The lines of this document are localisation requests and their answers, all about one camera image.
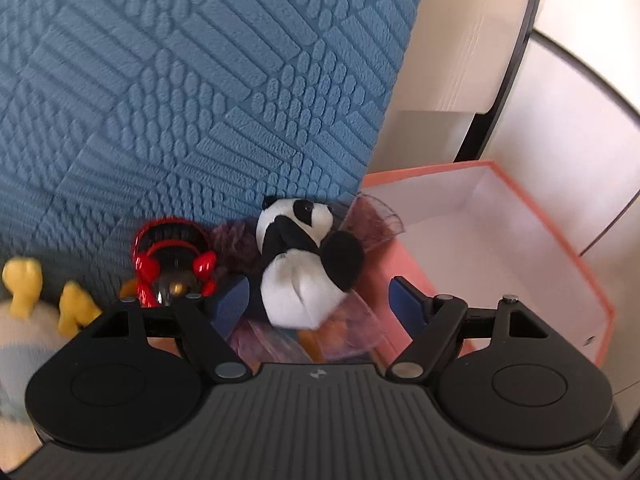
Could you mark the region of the panda plush toy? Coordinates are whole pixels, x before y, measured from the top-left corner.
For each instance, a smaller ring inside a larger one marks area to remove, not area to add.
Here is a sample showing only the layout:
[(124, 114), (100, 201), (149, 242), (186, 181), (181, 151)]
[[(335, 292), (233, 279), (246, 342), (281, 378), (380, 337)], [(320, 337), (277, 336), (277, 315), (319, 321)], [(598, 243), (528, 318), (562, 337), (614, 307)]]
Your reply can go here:
[(254, 281), (254, 312), (274, 327), (316, 330), (355, 285), (364, 249), (336, 230), (330, 207), (306, 198), (267, 196), (256, 224), (262, 274)]

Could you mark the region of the white blue duck plush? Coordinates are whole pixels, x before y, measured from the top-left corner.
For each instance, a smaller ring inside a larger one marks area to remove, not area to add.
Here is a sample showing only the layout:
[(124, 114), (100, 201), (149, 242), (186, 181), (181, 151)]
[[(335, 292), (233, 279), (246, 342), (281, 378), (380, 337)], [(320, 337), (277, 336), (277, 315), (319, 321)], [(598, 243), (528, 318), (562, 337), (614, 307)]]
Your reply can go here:
[(41, 300), (42, 267), (34, 258), (9, 259), (1, 278), (11, 295), (1, 301), (1, 468), (12, 470), (40, 447), (26, 411), (29, 381), (101, 309), (75, 281), (66, 282), (56, 307)]

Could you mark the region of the pink storage box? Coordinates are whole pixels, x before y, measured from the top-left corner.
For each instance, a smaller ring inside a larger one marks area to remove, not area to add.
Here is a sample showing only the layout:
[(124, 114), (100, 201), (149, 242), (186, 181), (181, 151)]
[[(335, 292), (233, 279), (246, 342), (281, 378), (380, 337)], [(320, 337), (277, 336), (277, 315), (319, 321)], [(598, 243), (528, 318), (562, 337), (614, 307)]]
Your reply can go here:
[(588, 266), (542, 209), (493, 162), (459, 162), (369, 174), (361, 191), (398, 215), (402, 233), (378, 246), (357, 290), (380, 320), (374, 350), (390, 364), (410, 341), (388, 306), (403, 276), (493, 308), (515, 295), (594, 364), (603, 363), (615, 311)]

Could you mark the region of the brown bear plush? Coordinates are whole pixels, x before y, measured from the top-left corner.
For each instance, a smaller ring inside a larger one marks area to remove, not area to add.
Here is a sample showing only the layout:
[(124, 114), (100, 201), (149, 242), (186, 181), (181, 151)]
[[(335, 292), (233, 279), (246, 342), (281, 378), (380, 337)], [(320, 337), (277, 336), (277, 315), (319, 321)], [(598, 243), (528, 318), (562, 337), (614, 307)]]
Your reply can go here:
[(327, 320), (318, 330), (298, 330), (296, 338), (314, 363), (336, 361), (348, 355), (345, 321)]

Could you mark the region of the blue textured bedspread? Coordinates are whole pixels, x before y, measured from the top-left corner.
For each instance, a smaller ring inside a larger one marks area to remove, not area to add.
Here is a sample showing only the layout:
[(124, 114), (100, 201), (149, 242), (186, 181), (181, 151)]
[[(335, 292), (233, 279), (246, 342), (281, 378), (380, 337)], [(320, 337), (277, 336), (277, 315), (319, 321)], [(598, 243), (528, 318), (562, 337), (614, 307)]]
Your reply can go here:
[(109, 304), (144, 222), (342, 216), (420, 0), (1, 0), (1, 255)]

